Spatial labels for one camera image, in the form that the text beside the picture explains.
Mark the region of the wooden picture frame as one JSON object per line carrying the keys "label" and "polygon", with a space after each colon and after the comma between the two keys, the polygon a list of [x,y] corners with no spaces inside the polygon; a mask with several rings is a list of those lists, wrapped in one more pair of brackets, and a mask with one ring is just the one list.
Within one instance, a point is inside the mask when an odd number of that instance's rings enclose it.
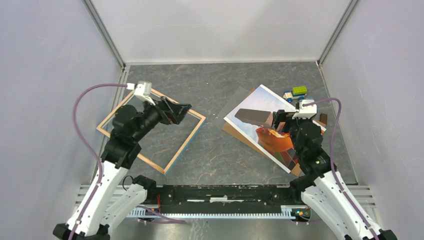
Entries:
{"label": "wooden picture frame", "polygon": [[[136,90],[132,90],[107,116],[106,118],[100,122],[100,124],[96,127],[96,129],[102,133],[103,135],[105,135],[106,137],[110,137],[110,132],[106,129],[106,126],[108,125],[108,123],[112,120],[112,118],[114,117],[116,111],[122,107],[123,105],[126,105],[132,98],[135,97],[135,91]],[[170,159],[169,163],[166,165],[165,168],[160,167],[158,164],[156,164],[154,161],[152,161],[151,159],[147,158],[146,156],[142,155],[141,153],[139,153],[137,155],[137,158],[142,160],[143,162],[145,162],[146,164],[148,164],[149,166],[151,166],[152,168],[154,168],[155,170],[157,170],[159,173],[166,175],[170,169],[172,168],[172,166],[174,165],[174,163],[180,158],[181,154],[184,152],[184,150],[187,148],[188,144],[191,142],[191,140],[194,138],[194,136],[196,135],[196,133],[200,130],[200,128],[202,127],[202,125],[205,123],[206,121],[206,117],[201,115],[200,113],[190,109],[188,111],[188,114],[193,116],[194,118],[198,119],[199,122],[197,123],[197,125],[194,127],[194,129],[191,131],[191,133],[188,135],[188,137],[186,138],[186,140],[183,142],[183,144],[179,147],[179,149],[176,151],[176,153],[173,155],[173,157]]]}

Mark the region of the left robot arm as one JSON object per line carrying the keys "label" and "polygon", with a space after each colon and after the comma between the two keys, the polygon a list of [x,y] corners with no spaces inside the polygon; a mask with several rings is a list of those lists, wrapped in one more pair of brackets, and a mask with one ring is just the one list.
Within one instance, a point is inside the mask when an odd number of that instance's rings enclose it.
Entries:
{"label": "left robot arm", "polygon": [[175,103],[164,96],[160,100],[145,101],[143,111],[130,104],[119,107],[112,120],[109,140],[98,158],[96,181],[90,185],[72,217],[55,226],[53,235],[60,240],[109,240],[112,231],[151,196],[156,187],[154,180],[139,175],[125,193],[109,205],[119,182],[142,150],[140,140],[159,123],[180,124],[191,107],[191,104]]}

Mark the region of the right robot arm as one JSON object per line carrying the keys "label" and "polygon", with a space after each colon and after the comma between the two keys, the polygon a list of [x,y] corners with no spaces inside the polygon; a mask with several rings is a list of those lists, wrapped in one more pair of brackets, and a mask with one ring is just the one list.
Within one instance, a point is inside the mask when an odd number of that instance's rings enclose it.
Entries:
{"label": "right robot arm", "polygon": [[331,157],[322,148],[321,126],[295,112],[273,112],[272,127],[287,133],[304,175],[289,188],[296,200],[310,207],[339,240],[395,240],[363,209],[342,181]]}

